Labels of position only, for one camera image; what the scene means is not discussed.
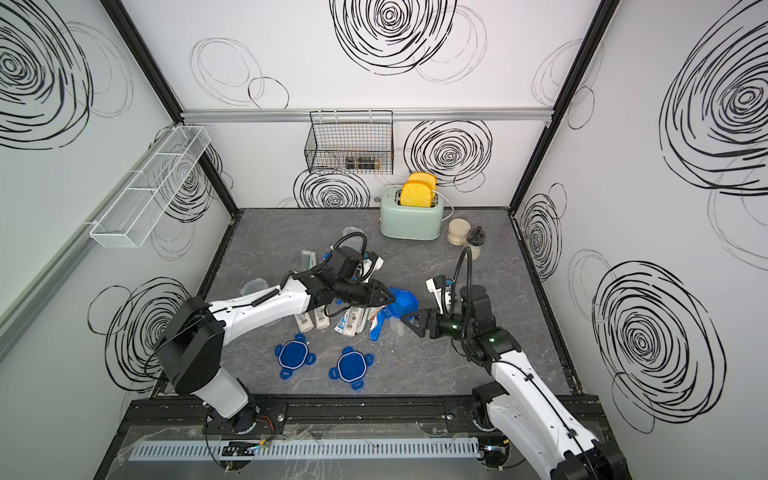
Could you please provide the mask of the blue container lid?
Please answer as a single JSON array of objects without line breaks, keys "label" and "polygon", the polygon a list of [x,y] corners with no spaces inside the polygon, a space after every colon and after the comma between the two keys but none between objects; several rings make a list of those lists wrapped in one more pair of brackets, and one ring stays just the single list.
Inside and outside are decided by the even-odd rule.
[{"label": "blue container lid", "polygon": [[336,365],[329,370],[328,376],[331,380],[348,384],[354,391],[360,391],[364,388],[364,378],[374,362],[373,354],[364,354],[347,346],[342,350]]},{"label": "blue container lid", "polygon": [[383,326],[389,325],[392,318],[401,319],[403,315],[417,311],[419,307],[418,299],[410,291],[396,288],[391,288],[391,290],[395,294],[396,301],[383,307],[376,316],[384,321]]},{"label": "blue container lid", "polygon": [[295,371],[317,361],[317,356],[309,350],[307,338],[303,333],[297,333],[292,340],[277,345],[274,354],[280,366],[279,377],[282,380],[288,380]]}]

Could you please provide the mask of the cream lotion bottle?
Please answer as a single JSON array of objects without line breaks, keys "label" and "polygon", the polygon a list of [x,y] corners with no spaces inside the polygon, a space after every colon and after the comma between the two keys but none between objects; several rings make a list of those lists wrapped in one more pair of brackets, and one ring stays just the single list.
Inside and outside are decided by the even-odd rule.
[{"label": "cream lotion bottle", "polygon": [[300,333],[304,334],[314,329],[314,321],[308,312],[295,314],[294,318]]},{"label": "cream lotion bottle", "polygon": [[347,337],[354,337],[361,325],[366,321],[368,309],[365,307],[351,307],[345,314],[345,324],[342,334]]},{"label": "cream lotion bottle", "polygon": [[314,312],[316,327],[320,330],[326,329],[330,326],[330,318],[325,313],[324,308],[318,308]]}]

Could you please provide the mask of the blue-lid clear container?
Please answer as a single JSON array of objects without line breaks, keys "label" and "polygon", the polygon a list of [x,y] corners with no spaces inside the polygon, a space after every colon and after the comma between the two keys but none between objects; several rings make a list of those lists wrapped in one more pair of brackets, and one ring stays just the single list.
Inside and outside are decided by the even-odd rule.
[{"label": "blue-lid clear container", "polygon": [[389,323],[390,329],[398,337],[403,337],[410,332],[410,329],[399,318],[392,318]]},{"label": "blue-lid clear container", "polygon": [[365,232],[356,226],[347,226],[342,230],[344,240],[341,245],[349,247],[357,252],[363,252],[367,245]]},{"label": "blue-lid clear container", "polygon": [[270,288],[269,283],[263,278],[255,278],[247,281],[240,289],[241,296],[251,295]]}]

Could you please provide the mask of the green toothbrush packet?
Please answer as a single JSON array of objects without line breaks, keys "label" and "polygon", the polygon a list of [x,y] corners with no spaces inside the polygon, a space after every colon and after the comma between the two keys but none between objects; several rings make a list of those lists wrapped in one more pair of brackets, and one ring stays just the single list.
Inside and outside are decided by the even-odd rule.
[{"label": "green toothbrush packet", "polygon": [[307,276],[314,272],[314,268],[317,266],[317,254],[314,251],[304,250],[301,252],[302,259],[302,274]]}]

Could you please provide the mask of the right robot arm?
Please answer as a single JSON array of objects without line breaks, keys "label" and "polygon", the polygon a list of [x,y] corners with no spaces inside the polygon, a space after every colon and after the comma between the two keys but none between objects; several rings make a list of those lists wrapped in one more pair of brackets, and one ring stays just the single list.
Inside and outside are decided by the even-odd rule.
[{"label": "right robot arm", "polygon": [[614,441],[586,428],[535,372],[520,343],[500,327],[486,289],[473,281],[470,247],[460,253],[455,275],[439,286],[438,305],[402,317],[421,338],[449,337],[464,358],[492,382],[473,392],[474,421],[509,439],[542,479],[627,479],[628,462]]}]

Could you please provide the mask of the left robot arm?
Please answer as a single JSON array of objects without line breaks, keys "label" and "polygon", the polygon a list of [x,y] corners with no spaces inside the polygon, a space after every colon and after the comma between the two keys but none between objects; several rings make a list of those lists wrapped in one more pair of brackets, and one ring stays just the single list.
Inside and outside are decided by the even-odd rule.
[{"label": "left robot arm", "polygon": [[246,432],[259,407],[245,387],[221,366],[223,347],[284,317],[304,314],[340,300],[351,307],[384,307],[395,296],[363,269],[367,237],[343,236],[321,263],[289,272],[280,284],[230,300],[184,301],[155,346],[163,373],[180,395],[194,395],[234,431]]}]

